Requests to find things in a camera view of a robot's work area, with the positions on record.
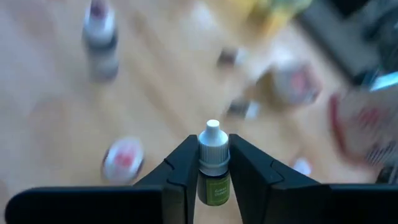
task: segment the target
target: wooden table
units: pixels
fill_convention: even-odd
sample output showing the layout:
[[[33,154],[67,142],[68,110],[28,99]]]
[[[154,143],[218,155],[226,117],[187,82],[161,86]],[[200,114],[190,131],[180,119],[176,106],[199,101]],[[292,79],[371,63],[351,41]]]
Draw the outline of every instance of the wooden table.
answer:
[[[189,134],[200,133],[206,120],[221,118],[266,68],[264,58],[274,49],[261,38],[239,37],[234,24],[243,14],[232,3],[114,0],[121,69],[114,83],[98,85],[88,80],[81,47],[87,5],[0,1],[1,208],[30,187],[104,185],[104,152],[123,136],[144,145],[143,177]],[[265,106],[257,120],[234,131],[286,164],[307,157],[319,181],[374,180],[375,173],[340,159],[330,136],[326,103],[330,93],[344,88],[338,71],[297,26],[288,26],[272,46],[281,43],[313,64],[322,94],[295,111],[276,113]],[[217,69],[221,49],[238,45],[246,47],[249,59],[233,71]],[[240,222],[234,193],[216,208],[197,200],[195,223]]]

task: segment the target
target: red and white lid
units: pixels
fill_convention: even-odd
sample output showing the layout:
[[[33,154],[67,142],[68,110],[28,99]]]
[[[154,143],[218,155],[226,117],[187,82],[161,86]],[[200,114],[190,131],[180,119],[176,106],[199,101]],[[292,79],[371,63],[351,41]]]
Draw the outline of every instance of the red and white lid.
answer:
[[[137,177],[144,160],[144,151],[138,139],[117,140],[105,155],[102,173],[114,184],[126,184]]]

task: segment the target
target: dropper bottle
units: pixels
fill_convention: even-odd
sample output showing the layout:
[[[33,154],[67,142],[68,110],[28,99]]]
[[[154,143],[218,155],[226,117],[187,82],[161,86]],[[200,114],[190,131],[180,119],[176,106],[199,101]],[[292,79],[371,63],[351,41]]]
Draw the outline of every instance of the dropper bottle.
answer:
[[[230,188],[228,135],[219,121],[211,119],[198,139],[198,197],[206,205],[222,205],[229,199]]]
[[[84,20],[83,42],[93,81],[110,81],[118,74],[117,34],[114,10],[104,0],[92,0]]]

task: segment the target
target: green bottle label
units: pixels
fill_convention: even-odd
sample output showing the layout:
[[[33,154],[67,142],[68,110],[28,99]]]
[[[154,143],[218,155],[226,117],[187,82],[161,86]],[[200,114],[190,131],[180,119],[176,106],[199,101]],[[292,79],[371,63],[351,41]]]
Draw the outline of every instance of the green bottle label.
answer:
[[[229,199],[229,174],[221,179],[207,179],[207,204],[222,205]]]

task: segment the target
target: red packaging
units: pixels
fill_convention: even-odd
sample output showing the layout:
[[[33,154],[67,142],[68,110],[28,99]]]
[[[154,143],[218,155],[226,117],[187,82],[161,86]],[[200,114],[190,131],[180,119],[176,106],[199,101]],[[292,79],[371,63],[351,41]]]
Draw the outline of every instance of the red packaging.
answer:
[[[344,155],[371,166],[397,160],[397,94],[398,87],[392,87],[331,97],[331,125]]]

